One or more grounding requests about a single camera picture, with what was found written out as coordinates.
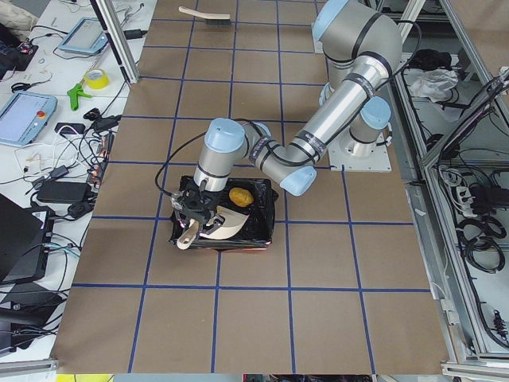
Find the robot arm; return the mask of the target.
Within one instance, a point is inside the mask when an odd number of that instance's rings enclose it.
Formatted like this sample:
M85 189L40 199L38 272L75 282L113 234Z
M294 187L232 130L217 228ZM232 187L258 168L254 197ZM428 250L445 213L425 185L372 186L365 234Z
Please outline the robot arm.
M340 74L330 82L332 92L288 146L278 143L261 123L213 119L192 180L171 196L182 228L199 232L221 229L217 211L233 165L248 158L269 179L294 196L314 182L314 164L329 144L358 115L375 91L398 71L402 36L388 16L357 1L328 1L313 25L313 38L322 44L329 64Z

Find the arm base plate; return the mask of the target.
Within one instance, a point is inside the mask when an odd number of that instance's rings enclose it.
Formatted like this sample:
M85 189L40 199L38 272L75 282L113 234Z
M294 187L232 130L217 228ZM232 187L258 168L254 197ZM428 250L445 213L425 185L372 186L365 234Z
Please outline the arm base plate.
M332 170L347 172L391 172L389 154L383 130L375 130L375 142L361 142L348 127L328 145L328 160Z

